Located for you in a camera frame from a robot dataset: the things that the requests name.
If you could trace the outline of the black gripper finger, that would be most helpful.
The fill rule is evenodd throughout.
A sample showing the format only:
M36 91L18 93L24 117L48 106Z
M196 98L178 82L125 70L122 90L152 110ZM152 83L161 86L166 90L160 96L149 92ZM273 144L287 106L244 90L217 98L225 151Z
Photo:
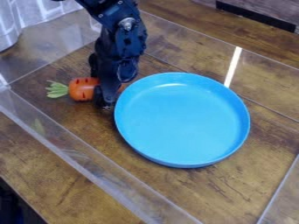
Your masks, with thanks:
M112 109L117 100L118 86L102 90L100 85L94 86L92 102L98 109Z
M93 78L100 78L102 74L102 60L94 53L88 56L88 65L89 76Z

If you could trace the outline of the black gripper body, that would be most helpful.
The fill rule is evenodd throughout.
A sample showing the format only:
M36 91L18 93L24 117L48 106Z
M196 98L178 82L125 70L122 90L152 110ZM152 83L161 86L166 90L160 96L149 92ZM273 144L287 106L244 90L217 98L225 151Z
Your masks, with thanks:
M129 82L137 75L138 57L121 57L116 45L102 40L94 43L94 52L102 60L102 74L98 78L101 89L118 86Z

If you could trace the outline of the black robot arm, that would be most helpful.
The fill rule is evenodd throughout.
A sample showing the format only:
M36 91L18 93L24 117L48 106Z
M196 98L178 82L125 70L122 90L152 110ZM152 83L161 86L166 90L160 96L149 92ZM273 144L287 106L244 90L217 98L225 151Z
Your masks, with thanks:
M110 109L122 83L137 76L137 62L145 50L146 29L136 0L74 0L101 24L94 52L88 57L89 71L98 78L93 104Z

